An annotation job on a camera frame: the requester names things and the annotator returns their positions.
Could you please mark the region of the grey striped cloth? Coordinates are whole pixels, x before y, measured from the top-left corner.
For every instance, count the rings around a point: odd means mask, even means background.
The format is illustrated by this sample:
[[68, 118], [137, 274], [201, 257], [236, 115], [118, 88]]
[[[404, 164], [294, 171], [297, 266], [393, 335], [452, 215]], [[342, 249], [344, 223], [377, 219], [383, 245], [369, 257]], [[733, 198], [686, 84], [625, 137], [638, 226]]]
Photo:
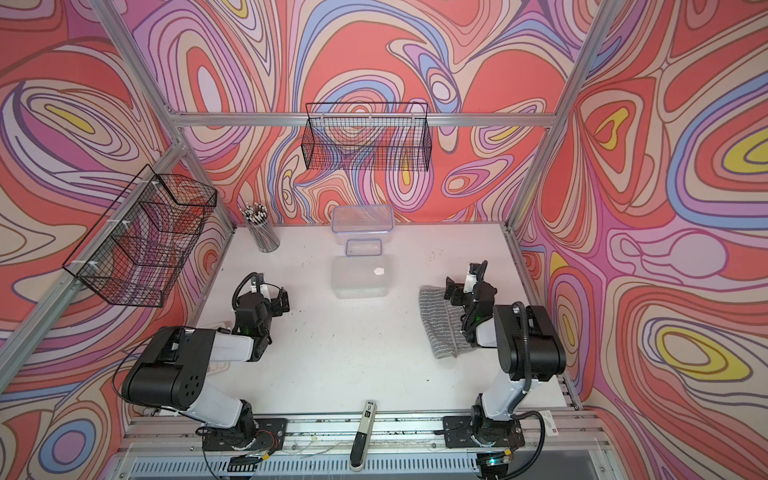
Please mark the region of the grey striped cloth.
[[437, 360], [456, 358], [475, 349], [462, 333], [464, 309], [444, 299], [444, 290], [421, 286], [419, 312], [433, 356]]

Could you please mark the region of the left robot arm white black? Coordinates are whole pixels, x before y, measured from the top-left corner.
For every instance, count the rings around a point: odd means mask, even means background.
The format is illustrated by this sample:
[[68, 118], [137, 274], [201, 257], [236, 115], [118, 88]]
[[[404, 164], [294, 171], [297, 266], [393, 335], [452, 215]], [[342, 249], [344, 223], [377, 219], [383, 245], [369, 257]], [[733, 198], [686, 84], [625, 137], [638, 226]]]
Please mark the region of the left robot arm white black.
[[206, 381], [219, 363], [256, 363], [273, 339], [273, 320], [290, 311], [288, 291], [252, 272], [231, 298], [232, 328], [169, 326], [158, 330], [128, 371], [119, 396], [127, 403], [173, 412], [200, 423], [208, 451], [254, 450], [260, 428], [251, 404]]

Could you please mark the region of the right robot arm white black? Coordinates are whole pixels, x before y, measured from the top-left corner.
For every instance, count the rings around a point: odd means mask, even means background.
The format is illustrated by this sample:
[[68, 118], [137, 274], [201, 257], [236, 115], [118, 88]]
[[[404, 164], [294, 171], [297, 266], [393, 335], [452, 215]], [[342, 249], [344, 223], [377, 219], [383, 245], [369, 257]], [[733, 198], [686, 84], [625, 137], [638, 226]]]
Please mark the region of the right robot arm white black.
[[542, 306], [495, 303], [496, 289], [485, 281], [471, 287], [446, 280], [444, 299], [460, 306], [461, 334], [475, 347], [488, 343], [479, 330], [491, 327], [500, 372], [491, 386], [480, 393], [467, 417], [443, 418], [444, 441], [448, 448], [491, 448], [516, 450], [525, 444], [519, 411], [523, 400], [539, 385], [562, 374], [566, 354], [552, 321]]

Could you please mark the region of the mesh pen cup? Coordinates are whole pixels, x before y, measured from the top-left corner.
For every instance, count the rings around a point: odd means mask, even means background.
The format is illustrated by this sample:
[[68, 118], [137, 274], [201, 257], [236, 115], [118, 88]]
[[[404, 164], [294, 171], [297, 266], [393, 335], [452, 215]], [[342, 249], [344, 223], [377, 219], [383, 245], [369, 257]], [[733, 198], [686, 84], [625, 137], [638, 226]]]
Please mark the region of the mesh pen cup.
[[265, 205], [255, 203], [246, 205], [241, 213], [246, 227], [256, 241], [258, 249], [263, 253], [271, 253], [280, 246], [278, 236], [272, 226]]

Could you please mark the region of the small clear box blue lid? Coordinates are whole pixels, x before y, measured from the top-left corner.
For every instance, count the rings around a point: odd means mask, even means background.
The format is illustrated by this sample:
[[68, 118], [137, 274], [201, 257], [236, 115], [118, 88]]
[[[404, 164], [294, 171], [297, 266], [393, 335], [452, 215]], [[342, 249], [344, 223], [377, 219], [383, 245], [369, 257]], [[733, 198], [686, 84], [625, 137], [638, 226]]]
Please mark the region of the small clear box blue lid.
[[383, 253], [383, 242], [379, 238], [353, 238], [346, 242], [347, 257], [380, 256]]

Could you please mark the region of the large clear box blue lid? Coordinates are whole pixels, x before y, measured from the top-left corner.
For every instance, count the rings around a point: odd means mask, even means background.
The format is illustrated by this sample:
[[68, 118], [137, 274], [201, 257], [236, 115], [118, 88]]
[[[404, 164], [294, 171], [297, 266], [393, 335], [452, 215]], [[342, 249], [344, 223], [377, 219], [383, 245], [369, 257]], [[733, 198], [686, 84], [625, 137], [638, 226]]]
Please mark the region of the large clear box blue lid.
[[338, 206], [331, 215], [331, 230], [339, 245], [348, 240], [370, 239], [388, 243], [394, 226], [394, 212], [389, 205]]

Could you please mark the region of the white red label tag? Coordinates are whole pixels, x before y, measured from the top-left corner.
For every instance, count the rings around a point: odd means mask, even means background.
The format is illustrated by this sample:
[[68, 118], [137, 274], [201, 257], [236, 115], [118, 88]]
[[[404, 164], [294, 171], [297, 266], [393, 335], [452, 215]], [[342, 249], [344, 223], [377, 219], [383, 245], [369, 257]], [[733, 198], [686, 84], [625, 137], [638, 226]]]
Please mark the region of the white red label tag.
[[544, 421], [544, 427], [547, 437], [556, 437], [559, 435], [559, 430], [556, 426], [554, 417], [550, 410], [541, 410], [540, 415]]

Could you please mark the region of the black white marker pen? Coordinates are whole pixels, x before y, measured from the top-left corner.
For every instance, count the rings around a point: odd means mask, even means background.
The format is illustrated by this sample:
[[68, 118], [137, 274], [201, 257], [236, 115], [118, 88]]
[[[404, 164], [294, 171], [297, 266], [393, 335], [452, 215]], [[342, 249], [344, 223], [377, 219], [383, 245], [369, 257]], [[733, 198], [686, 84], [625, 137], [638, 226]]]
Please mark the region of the black white marker pen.
[[366, 456], [370, 445], [377, 404], [368, 400], [360, 419], [359, 427], [352, 444], [349, 457], [349, 467], [352, 471], [361, 471], [365, 466]]

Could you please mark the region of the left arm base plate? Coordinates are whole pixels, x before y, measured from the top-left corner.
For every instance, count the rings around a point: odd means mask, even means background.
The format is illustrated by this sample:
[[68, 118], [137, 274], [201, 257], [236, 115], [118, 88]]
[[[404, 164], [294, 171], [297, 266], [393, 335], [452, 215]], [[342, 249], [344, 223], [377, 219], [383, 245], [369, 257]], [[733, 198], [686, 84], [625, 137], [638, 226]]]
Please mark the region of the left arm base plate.
[[284, 445], [286, 418], [257, 418], [252, 426], [229, 429], [201, 426], [196, 434], [202, 438], [205, 452], [274, 453]]

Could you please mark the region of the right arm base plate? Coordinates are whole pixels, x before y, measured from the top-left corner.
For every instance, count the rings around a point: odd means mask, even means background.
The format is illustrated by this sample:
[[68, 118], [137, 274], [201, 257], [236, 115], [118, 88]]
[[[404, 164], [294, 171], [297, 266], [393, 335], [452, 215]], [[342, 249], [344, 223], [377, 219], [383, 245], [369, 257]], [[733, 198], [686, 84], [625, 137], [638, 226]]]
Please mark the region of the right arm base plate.
[[517, 450], [525, 445], [519, 421], [496, 421], [469, 415], [444, 416], [442, 435], [449, 449], [508, 447]]

